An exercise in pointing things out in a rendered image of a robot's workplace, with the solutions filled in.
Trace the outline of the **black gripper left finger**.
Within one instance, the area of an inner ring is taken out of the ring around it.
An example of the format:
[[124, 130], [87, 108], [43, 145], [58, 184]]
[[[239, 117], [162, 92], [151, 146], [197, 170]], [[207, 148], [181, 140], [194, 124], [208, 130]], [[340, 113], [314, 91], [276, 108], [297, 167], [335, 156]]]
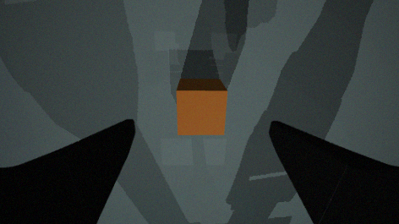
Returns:
[[136, 134], [127, 119], [15, 167], [0, 167], [0, 224], [96, 224]]

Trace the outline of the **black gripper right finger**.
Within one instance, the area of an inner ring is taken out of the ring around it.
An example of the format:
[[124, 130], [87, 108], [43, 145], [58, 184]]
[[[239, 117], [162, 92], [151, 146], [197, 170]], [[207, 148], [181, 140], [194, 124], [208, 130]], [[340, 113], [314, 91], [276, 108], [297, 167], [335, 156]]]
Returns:
[[278, 121], [269, 136], [314, 224], [399, 224], [399, 167]]

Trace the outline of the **orange block with black square face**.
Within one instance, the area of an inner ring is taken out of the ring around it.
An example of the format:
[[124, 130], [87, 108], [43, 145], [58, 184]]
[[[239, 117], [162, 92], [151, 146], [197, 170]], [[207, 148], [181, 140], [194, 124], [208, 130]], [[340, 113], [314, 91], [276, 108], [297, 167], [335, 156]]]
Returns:
[[178, 135], [224, 135], [227, 89], [220, 79], [180, 79]]

